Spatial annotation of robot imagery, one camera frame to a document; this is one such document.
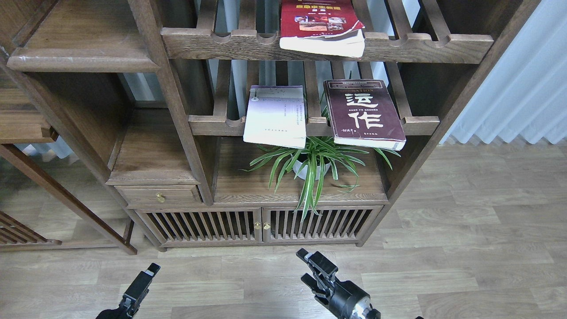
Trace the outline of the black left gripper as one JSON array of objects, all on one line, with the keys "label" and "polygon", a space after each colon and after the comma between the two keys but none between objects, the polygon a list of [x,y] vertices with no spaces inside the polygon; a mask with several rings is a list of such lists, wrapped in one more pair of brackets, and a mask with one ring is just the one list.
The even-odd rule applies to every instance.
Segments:
[{"label": "black left gripper", "polygon": [[149,292],[149,285],[160,269],[160,265],[152,263],[145,271],[141,271],[126,289],[119,307],[101,311],[96,319],[132,319],[133,306],[140,306]]}]

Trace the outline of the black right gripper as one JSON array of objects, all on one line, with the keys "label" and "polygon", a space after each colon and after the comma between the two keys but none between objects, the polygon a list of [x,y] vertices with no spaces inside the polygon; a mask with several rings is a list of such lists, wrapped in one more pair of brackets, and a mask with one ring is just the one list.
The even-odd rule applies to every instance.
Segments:
[{"label": "black right gripper", "polygon": [[[314,299],[338,319],[380,319],[381,313],[371,305],[370,295],[352,281],[336,280],[338,266],[322,253],[301,248],[296,256],[311,269],[313,277],[304,274],[300,280],[314,294]],[[320,284],[330,284],[329,293]]]}]

